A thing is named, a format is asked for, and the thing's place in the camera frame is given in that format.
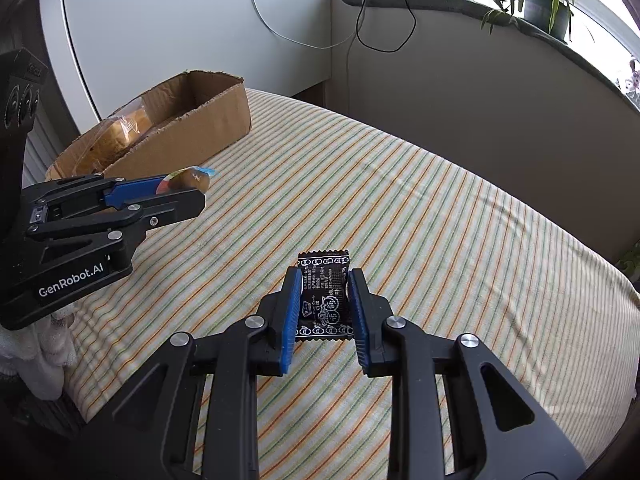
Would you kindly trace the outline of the packaged sliced bread loaf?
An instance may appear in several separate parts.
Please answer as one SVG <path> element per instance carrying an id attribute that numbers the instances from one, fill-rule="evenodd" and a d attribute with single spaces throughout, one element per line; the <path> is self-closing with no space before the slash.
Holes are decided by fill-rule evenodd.
<path id="1" fill-rule="evenodd" d="M 73 140 L 49 167 L 46 178 L 98 174 L 124 156 L 152 125 L 142 99 L 137 98 Z"/>

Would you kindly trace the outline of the colourful jelly candy bag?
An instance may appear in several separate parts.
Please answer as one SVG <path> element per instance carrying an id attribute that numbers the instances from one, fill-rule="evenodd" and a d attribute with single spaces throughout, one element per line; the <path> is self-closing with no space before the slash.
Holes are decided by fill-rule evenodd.
<path id="1" fill-rule="evenodd" d="M 202 193 L 209 189 L 210 181 L 213 179 L 215 171 L 213 169 L 190 166 L 171 172 L 160 179 L 157 185 L 156 194 L 166 194 L 196 188 Z"/>

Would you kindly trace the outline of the black small snack packet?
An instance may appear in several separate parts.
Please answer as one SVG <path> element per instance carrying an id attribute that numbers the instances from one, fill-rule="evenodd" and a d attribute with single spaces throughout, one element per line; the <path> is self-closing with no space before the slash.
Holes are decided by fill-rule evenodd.
<path id="1" fill-rule="evenodd" d="M 347 297 L 350 257 L 346 249 L 301 252 L 302 294 L 296 339 L 352 339 L 352 309 Z"/>

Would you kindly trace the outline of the white towel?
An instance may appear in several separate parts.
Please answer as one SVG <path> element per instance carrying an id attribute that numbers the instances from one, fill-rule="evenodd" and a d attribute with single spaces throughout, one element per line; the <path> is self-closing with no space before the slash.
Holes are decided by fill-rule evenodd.
<path id="1" fill-rule="evenodd" d="M 18 376 L 39 400 L 61 396 L 65 369 L 77 362 L 70 304 L 20 330 L 1 329 L 1 375 Z"/>

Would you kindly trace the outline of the brown cardboard box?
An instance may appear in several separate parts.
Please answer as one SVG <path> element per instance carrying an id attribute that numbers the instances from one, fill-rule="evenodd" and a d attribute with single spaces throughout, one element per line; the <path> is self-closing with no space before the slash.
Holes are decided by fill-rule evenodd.
<path id="1" fill-rule="evenodd" d="M 129 180 L 198 166 L 250 132 L 244 79 L 224 72 L 190 70 L 141 98 L 151 129 L 99 174 Z"/>

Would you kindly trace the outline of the white cabinet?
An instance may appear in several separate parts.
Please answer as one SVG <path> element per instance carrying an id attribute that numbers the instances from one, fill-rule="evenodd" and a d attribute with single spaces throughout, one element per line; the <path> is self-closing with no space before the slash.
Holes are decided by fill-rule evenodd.
<path id="1" fill-rule="evenodd" d="M 186 70 L 294 96 L 330 76 L 330 0 L 39 0 L 64 102 L 87 131 Z"/>

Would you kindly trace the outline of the striped tablecloth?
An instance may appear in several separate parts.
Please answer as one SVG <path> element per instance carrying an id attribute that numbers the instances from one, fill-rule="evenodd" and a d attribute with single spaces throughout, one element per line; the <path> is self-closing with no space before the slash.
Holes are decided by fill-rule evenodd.
<path id="1" fill-rule="evenodd" d="M 345 249 L 427 333 L 480 337 L 586 463 L 634 397 L 639 296 L 535 209 L 340 114 L 252 90 L 252 128 L 217 154 L 198 218 L 149 232 L 123 280 L 78 304 L 65 389 L 95 415 L 173 333 L 219 333 L 307 250 Z"/>

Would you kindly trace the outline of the green patterned bag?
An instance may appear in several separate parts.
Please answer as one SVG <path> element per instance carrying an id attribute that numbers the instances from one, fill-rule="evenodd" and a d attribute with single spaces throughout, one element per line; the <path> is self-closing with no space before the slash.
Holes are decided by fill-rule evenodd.
<path id="1" fill-rule="evenodd" d="M 639 287 L 640 281 L 640 242 L 635 242 L 634 246 L 628 249 L 616 263 L 616 268 L 622 272 L 626 278 Z"/>

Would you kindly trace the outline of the dark window sill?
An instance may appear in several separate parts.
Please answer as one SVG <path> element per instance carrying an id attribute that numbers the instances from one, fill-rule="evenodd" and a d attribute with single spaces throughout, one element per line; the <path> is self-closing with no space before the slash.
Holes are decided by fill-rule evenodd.
<path id="1" fill-rule="evenodd" d="M 564 41 L 555 39 L 538 27 L 529 24 L 521 18 L 509 18 L 506 14 L 498 15 L 498 10 L 491 9 L 489 6 L 477 3 L 472 0 L 342 0 L 349 6 L 360 8 L 364 3 L 367 8 L 397 8 L 411 11 L 437 11 L 457 13 L 474 18 L 474 20 L 483 21 L 487 13 L 491 13 L 491 21 L 489 25 L 498 27 L 512 27 L 518 30 L 522 35 L 535 38 L 548 44 L 552 49 L 561 53 L 564 58 L 568 58 L 590 76 L 602 82 L 608 90 L 611 90 L 618 98 L 630 107 L 634 112 L 639 111 L 639 107 L 627 98 L 612 81 L 608 80 L 597 68 L 589 63 L 580 54 L 570 48 Z"/>

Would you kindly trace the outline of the potted spider plant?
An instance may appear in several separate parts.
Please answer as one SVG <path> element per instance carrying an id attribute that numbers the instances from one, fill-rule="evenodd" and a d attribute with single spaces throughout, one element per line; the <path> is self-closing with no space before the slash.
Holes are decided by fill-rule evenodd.
<path id="1" fill-rule="evenodd" d="M 487 11 L 480 27 L 492 32 L 502 20 L 515 24 L 516 14 L 528 24 L 542 30 L 556 40 L 572 36 L 573 8 L 576 0 L 491 0 L 496 8 Z"/>

